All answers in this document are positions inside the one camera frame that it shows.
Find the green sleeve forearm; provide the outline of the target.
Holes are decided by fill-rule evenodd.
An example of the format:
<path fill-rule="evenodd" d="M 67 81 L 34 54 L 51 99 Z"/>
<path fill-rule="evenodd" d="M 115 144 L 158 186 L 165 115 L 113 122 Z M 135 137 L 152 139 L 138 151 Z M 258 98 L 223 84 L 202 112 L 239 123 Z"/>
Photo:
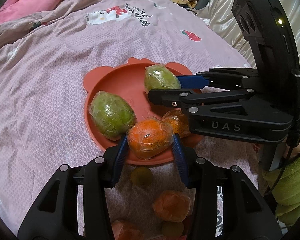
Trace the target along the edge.
<path fill-rule="evenodd" d="M 289 163 L 271 192 L 279 221 L 291 228 L 300 217 L 300 155 Z"/>

